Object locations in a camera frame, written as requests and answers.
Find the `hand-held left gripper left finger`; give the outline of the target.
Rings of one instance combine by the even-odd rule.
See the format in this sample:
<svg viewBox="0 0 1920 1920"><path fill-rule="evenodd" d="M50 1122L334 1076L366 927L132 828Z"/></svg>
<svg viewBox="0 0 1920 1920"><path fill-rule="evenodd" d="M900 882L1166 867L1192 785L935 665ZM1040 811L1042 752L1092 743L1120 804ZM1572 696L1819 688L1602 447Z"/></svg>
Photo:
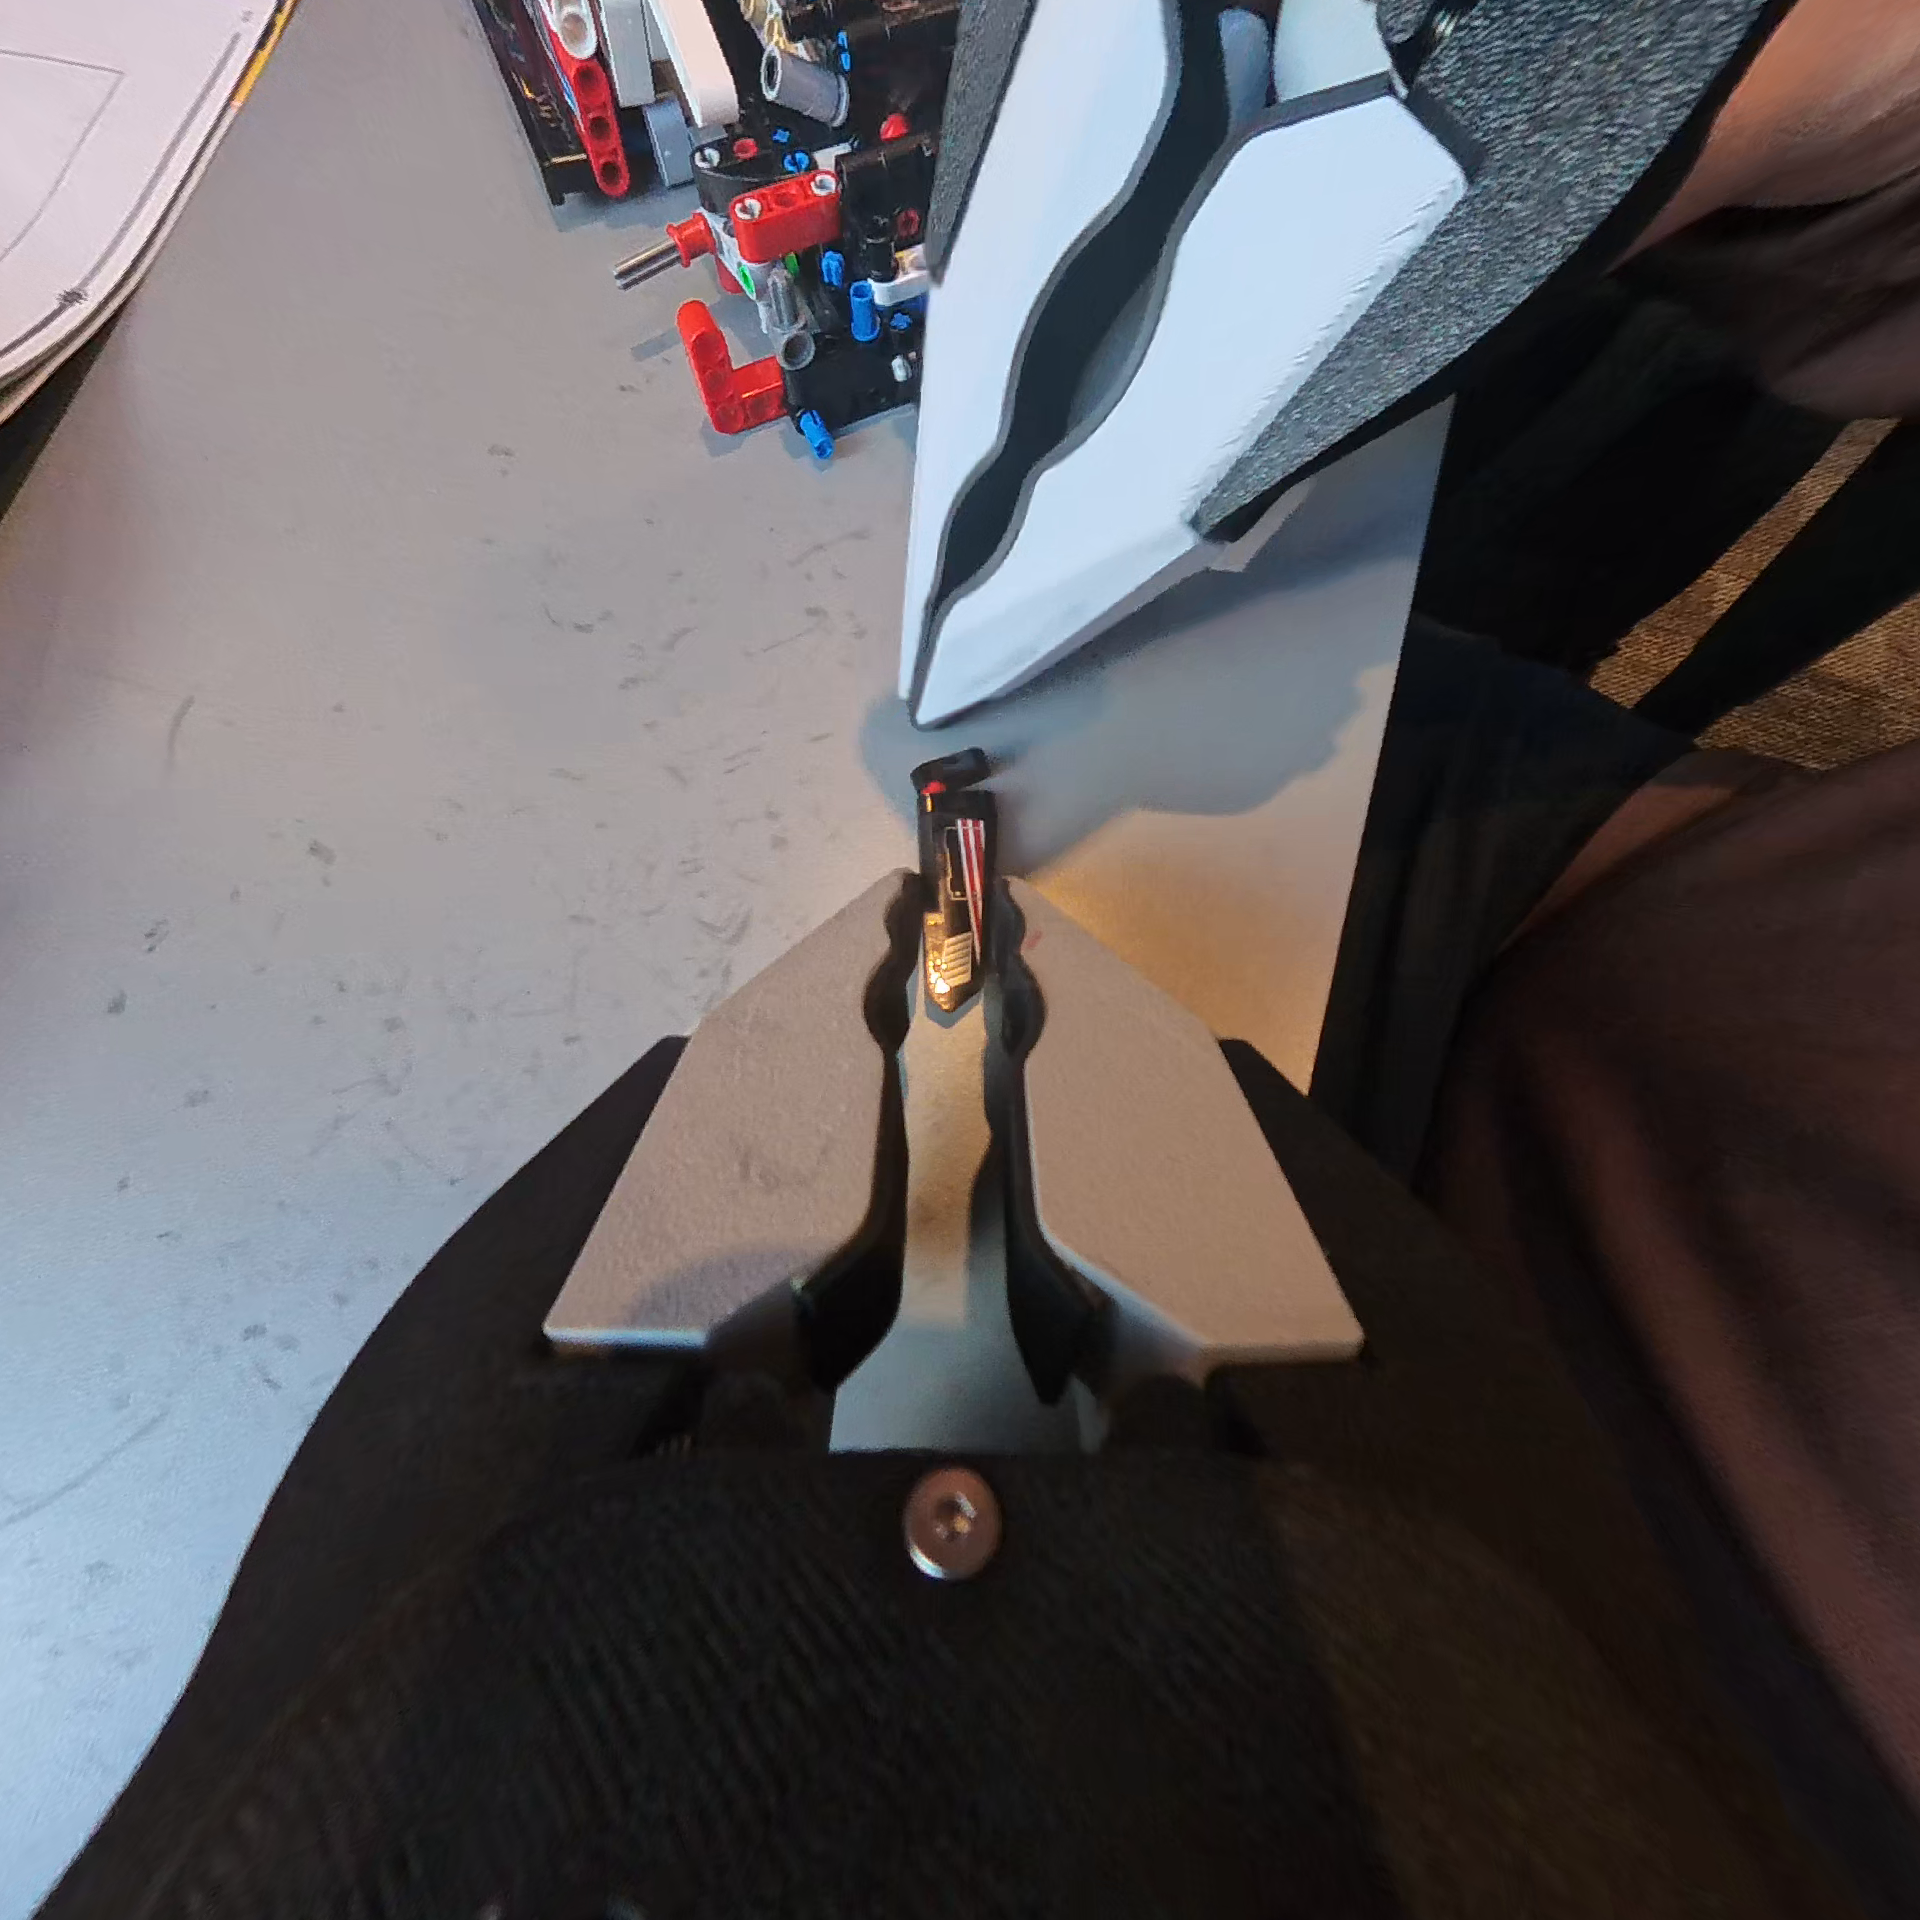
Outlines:
<svg viewBox="0 0 1920 1920"><path fill-rule="evenodd" d="M544 1338L838 1387L896 1322L922 881L886 871L714 1007L671 1063Z"/></svg>

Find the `open instruction booklet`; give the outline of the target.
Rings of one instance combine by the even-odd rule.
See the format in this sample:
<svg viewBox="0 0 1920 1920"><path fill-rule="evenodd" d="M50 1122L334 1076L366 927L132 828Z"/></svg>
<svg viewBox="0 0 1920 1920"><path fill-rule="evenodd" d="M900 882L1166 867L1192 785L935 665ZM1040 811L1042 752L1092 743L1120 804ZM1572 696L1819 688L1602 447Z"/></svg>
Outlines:
<svg viewBox="0 0 1920 1920"><path fill-rule="evenodd" d="M2 4L4 421L144 281L293 11Z"/></svg>

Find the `black striped toy brick panel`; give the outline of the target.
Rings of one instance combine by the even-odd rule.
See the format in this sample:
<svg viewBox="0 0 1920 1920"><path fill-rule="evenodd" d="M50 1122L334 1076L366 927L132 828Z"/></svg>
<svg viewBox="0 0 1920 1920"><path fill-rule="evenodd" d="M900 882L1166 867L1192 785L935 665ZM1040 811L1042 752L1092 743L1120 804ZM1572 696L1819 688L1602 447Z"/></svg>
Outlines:
<svg viewBox="0 0 1920 1920"><path fill-rule="evenodd" d="M988 975L989 889L998 804L989 780L946 800L914 794L922 873L922 993L925 1009L958 1018Z"/></svg>

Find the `grey desk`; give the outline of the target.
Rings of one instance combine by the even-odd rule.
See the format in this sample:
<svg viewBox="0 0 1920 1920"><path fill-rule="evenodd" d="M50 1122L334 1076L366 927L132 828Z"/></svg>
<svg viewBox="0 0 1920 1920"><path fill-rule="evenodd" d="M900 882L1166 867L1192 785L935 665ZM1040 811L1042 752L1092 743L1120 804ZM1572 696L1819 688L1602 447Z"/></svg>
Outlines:
<svg viewBox="0 0 1920 1920"><path fill-rule="evenodd" d="M4 515L4 1915L400 1287L911 853L911 428L717 439L467 4L299 4Z"/></svg>

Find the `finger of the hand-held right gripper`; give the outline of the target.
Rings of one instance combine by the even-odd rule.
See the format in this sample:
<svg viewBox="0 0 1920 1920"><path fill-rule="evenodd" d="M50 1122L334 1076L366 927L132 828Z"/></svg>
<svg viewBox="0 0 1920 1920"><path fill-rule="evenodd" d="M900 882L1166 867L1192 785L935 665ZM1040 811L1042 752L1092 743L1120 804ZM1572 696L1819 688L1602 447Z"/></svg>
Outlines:
<svg viewBox="0 0 1920 1920"><path fill-rule="evenodd" d="M914 723L996 703L1211 568L1206 497L1464 188L1392 88L1287 103L1220 153L1100 408L1036 463L1011 531L932 617Z"/></svg>
<svg viewBox="0 0 1920 1920"><path fill-rule="evenodd" d="M900 698L932 708L943 620L1012 539L1096 333L1139 284L1108 229L1147 183L1189 67L1182 4L1034 4L927 295Z"/></svg>

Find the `partly built toy brick car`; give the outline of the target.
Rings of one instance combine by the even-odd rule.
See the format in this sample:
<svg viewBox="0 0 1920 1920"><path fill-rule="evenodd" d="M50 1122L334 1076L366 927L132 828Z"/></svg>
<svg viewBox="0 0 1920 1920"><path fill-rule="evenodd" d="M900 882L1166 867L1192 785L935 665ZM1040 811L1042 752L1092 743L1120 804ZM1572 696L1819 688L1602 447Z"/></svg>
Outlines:
<svg viewBox="0 0 1920 1920"><path fill-rule="evenodd" d="M958 2L476 2L551 204L648 177L692 211L615 265L714 265L767 353L701 299L676 330L709 428L788 425L815 464L918 402L927 215Z"/></svg>

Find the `person's right forearm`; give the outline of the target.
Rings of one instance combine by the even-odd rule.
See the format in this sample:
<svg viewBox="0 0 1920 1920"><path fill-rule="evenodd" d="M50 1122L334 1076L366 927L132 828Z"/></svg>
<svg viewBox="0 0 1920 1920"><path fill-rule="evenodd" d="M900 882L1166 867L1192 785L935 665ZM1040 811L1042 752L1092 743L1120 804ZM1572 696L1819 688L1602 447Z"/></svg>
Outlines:
<svg viewBox="0 0 1920 1920"><path fill-rule="evenodd" d="M1615 272L1812 413L1917 413L1917 4L1795 4Z"/></svg>

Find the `black garment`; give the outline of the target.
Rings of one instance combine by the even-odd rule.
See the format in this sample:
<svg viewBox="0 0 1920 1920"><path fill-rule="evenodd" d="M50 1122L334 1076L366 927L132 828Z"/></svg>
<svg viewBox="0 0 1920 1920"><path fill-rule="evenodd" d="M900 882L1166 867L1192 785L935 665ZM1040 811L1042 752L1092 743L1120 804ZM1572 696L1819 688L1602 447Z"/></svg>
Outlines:
<svg viewBox="0 0 1920 1920"><path fill-rule="evenodd" d="M1482 975L1692 751L1557 667L1411 617L1310 1082L1387 1172L1411 1183L1423 1159Z"/></svg>

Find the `person's brown shirt torso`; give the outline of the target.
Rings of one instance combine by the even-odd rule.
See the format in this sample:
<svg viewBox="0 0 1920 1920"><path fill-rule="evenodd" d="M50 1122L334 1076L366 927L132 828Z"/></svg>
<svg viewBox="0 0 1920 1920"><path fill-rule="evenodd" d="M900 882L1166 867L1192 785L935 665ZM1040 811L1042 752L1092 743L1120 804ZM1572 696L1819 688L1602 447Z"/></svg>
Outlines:
<svg viewBox="0 0 1920 1920"><path fill-rule="evenodd" d="M1683 756L1482 975L1411 1179L1551 1325L1875 1915L1916 1915L1916 829L1916 746Z"/></svg>

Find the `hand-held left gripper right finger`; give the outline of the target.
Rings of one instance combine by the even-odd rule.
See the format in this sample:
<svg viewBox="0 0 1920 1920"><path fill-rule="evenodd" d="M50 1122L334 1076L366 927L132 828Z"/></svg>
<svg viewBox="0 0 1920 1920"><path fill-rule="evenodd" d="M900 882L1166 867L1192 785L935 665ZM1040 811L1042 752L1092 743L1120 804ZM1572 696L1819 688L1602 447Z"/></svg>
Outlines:
<svg viewBox="0 0 1920 1920"><path fill-rule="evenodd" d="M1213 1034L1029 882L989 911L1005 1300L1040 1400L1354 1360L1360 1319Z"/></svg>

